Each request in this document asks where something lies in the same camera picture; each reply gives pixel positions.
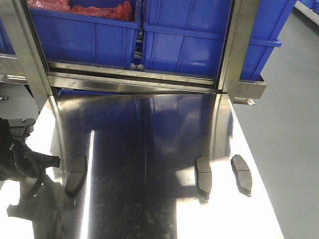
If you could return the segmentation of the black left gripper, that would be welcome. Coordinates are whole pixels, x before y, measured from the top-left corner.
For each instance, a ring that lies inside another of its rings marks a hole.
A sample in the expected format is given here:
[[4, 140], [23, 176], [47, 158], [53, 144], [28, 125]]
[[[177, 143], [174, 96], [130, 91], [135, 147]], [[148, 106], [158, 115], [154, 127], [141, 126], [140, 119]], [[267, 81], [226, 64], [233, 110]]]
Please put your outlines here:
[[26, 177], [26, 198], [35, 196], [42, 185], [41, 169], [60, 167], [59, 156], [37, 154], [25, 142], [12, 137], [0, 144], [0, 180], [20, 181]]

